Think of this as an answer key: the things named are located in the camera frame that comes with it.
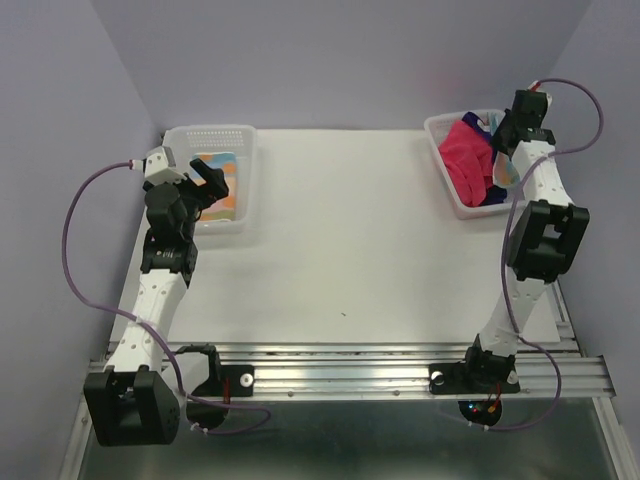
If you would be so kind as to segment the blue orange dotted towel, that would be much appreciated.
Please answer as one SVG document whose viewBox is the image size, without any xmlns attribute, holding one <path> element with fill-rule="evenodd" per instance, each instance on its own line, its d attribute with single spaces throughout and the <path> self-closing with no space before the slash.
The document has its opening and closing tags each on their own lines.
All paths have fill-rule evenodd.
<svg viewBox="0 0 640 480">
<path fill-rule="evenodd" d="M 497 132 L 499 124 L 504 117 L 502 111 L 490 112 L 488 118 L 488 128 L 491 135 Z M 495 186 L 504 189 L 515 187 L 520 181 L 517 169 L 514 167 L 511 158 L 494 148 L 493 160 L 493 183 Z"/>
</svg>

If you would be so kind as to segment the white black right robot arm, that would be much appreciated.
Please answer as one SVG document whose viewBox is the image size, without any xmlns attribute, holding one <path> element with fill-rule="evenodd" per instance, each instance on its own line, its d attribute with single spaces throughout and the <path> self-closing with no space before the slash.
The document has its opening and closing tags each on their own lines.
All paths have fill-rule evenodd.
<svg viewBox="0 0 640 480">
<path fill-rule="evenodd" d="M 531 86 L 516 92 L 492 137 L 493 147 L 518 174 L 515 203 L 501 251 L 502 293 L 491 318 L 467 349 L 456 378 L 464 391 L 518 391 L 515 357 L 535 305 L 573 263 L 590 220 L 567 194 L 554 156 L 556 140 L 542 123 L 548 94 Z"/>
</svg>

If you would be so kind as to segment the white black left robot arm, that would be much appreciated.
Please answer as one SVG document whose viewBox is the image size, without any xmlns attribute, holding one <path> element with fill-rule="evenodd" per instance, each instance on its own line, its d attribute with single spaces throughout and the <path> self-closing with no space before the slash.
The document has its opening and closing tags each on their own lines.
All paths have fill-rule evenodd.
<svg viewBox="0 0 640 480">
<path fill-rule="evenodd" d="M 104 370 L 83 387 L 102 446 L 167 445 L 178 432 L 187 394 L 166 336 L 195 271 L 196 223 L 229 194 L 222 169 L 200 158 L 189 166 L 166 180 L 145 178 L 148 227 L 133 318 Z"/>
</svg>

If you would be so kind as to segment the orange polka dot towel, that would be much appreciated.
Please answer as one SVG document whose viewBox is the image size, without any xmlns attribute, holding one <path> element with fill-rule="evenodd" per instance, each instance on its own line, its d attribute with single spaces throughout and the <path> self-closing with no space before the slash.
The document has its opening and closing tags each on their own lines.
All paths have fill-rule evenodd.
<svg viewBox="0 0 640 480">
<path fill-rule="evenodd" d="M 197 185 L 215 189 L 215 201 L 205 208 L 200 216 L 202 223 L 221 223 L 236 220 L 238 161 L 232 152 L 197 152 L 192 161 L 200 160 L 215 174 L 214 181 L 201 175 L 199 170 L 191 168 L 190 176 Z"/>
</svg>

